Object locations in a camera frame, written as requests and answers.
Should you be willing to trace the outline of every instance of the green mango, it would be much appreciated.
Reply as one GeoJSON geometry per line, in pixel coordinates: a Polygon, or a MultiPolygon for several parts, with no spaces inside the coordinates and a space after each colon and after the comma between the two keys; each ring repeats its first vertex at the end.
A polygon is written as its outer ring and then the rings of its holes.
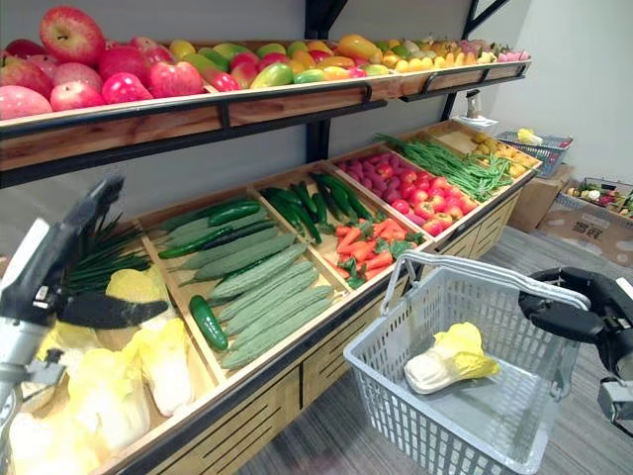
{"type": "Polygon", "coordinates": [[[247,47],[236,45],[235,43],[220,43],[219,45],[215,45],[213,50],[221,54],[229,62],[239,52],[250,51],[247,47]]]}
{"type": "Polygon", "coordinates": [[[392,51],[402,59],[408,58],[408,51],[404,45],[396,45],[395,47],[392,47],[392,51]]]}
{"type": "Polygon", "coordinates": [[[209,68],[220,70],[220,67],[215,64],[213,61],[208,59],[207,57],[202,56],[201,54],[197,54],[196,52],[191,52],[189,54],[185,54],[182,57],[183,61],[187,61],[189,64],[198,69],[198,72],[201,74],[209,68]]]}
{"type": "Polygon", "coordinates": [[[264,67],[250,85],[251,89],[284,86],[293,83],[293,70],[288,64],[274,62],[264,67]]]}
{"type": "Polygon", "coordinates": [[[288,45],[288,56],[293,57],[295,51],[305,51],[308,52],[308,47],[304,42],[292,42],[288,45]]]}
{"type": "Polygon", "coordinates": [[[213,51],[210,47],[201,47],[198,49],[198,54],[215,64],[220,71],[228,72],[228,60],[217,51],[213,51]]]}
{"type": "Polygon", "coordinates": [[[268,45],[260,47],[256,53],[259,57],[264,57],[269,52],[280,52],[281,54],[286,54],[286,49],[279,43],[269,43],[268,45]]]}
{"type": "Polygon", "coordinates": [[[295,75],[295,84],[308,84],[309,82],[325,81],[325,73],[322,69],[306,69],[295,75]]]}

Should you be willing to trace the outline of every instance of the cucumber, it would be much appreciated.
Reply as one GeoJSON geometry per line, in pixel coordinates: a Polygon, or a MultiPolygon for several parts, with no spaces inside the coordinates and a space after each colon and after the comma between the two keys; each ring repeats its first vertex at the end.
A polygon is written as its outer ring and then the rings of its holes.
{"type": "Polygon", "coordinates": [[[233,350],[231,346],[229,350],[230,353],[223,358],[220,366],[224,369],[238,369],[245,366],[258,356],[264,354],[282,339],[300,329],[310,320],[318,317],[321,313],[327,310],[331,304],[332,302],[329,299],[319,300],[310,306],[305,307],[285,322],[282,322],[275,327],[271,327],[262,333],[257,339],[252,339],[242,348],[233,350]]]}
{"type": "Polygon", "coordinates": [[[258,302],[246,307],[235,315],[226,326],[226,334],[233,335],[241,332],[267,312],[283,306],[284,302],[310,287],[317,279],[318,271],[313,269],[299,277],[295,277],[285,285],[278,286],[275,290],[259,299],[258,302]]]}
{"type": "Polygon", "coordinates": [[[293,315],[300,312],[305,307],[324,299],[332,293],[332,288],[328,285],[306,289],[292,298],[287,299],[283,304],[266,312],[255,322],[241,332],[230,346],[231,350],[238,349],[251,339],[257,338],[268,329],[274,328],[277,324],[291,319],[293,315]]]}
{"type": "Polygon", "coordinates": [[[241,297],[238,297],[220,312],[218,320],[220,322],[226,322],[232,319],[240,312],[259,302],[260,299],[264,298],[270,292],[273,292],[282,284],[292,279],[299,279],[302,275],[310,272],[314,268],[313,264],[309,261],[300,262],[290,266],[288,269],[274,276],[272,280],[259,284],[257,287],[254,287],[252,290],[243,294],[241,297]]]}
{"type": "Polygon", "coordinates": [[[279,229],[270,228],[268,230],[260,231],[253,235],[236,239],[233,242],[229,242],[218,247],[212,247],[211,249],[201,250],[200,252],[192,255],[189,260],[183,263],[178,270],[196,270],[205,266],[209,262],[220,259],[227,255],[239,252],[244,249],[248,249],[260,242],[271,239],[279,233],[279,229]]]}
{"type": "Polygon", "coordinates": [[[235,297],[252,289],[289,267],[305,250],[305,244],[291,245],[254,269],[250,269],[234,279],[217,285],[211,298],[216,300],[235,297]]]}
{"type": "Polygon", "coordinates": [[[194,295],[189,301],[189,311],[196,321],[207,343],[220,351],[228,348],[228,340],[216,320],[211,307],[201,295],[194,295]]]}

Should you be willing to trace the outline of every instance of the basket handle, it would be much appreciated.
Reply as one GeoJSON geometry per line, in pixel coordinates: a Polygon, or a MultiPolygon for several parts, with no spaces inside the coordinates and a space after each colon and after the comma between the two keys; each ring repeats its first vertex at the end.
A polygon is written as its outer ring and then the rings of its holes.
{"type": "Polygon", "coordinates": [[[484,277],[488,281],[498,284],[512,285],[525,293],[551,299],[556,302],[562,302],[564,304],[572,305],[581,310],[587,310],[590,306],[589,299],[583,294],[574,292],[562,287],[556,287],[554,285],[539,282],[538,280],[531,279],[519,272],[497,267],[495,265],[485,264],[471,259],[465,259],[462,257],[454,257],[448,255],[429,254],[427,252],[419,252],[407,250],[401,254],[396,262],[396,268],[392,273],[389,280],[389,286],[385,293],[385,299],[381,304],[381,316],[385,316],[389,311],[389,304],[394,296],[394,291],[398,283],[398,277],[400,276],[403,265],[407,269],[410,284],[413,287],[419,286],[420,282],[417,280],[415,270],[413,269],[413,262],[420,264],[439,265],[460,272],[467,273],[474,277],[484,277]]]}

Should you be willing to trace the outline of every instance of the fake vegetable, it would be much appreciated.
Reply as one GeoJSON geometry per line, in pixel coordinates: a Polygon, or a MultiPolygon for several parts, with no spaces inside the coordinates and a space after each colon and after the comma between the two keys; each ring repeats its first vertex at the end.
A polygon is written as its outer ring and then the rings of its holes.
{"type": "Polygon", "coordinates": [[[473,324],[454,324],[434,335],[435,344],[408,361],[405,376],[412,390],[431,394],[462,379],[498,373],[498,365],[484,355],[482,336],[473,324]]]}

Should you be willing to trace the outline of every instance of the wooden drawer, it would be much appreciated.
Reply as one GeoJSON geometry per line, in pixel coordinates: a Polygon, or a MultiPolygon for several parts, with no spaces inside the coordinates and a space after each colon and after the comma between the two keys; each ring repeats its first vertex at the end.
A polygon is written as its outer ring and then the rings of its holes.
{"type": "MultiPolygon", "coordinates": [[[[403,278],[396,287],[395,296],[402,295],[406,281],[403,278]]],[[[355,336],[380,317],[380,306],[384,297],[382,294],[361,310],[358,316],[332,332],[331,337],[303,362],[304,408],[309,406],[349,369],[343,358],[343,349],[355,336]]]]}
{"type": "Polygon", "coordinates": [[[151,475],[234,473],[299,413],[299,368],[241,403],[151,475]]]}

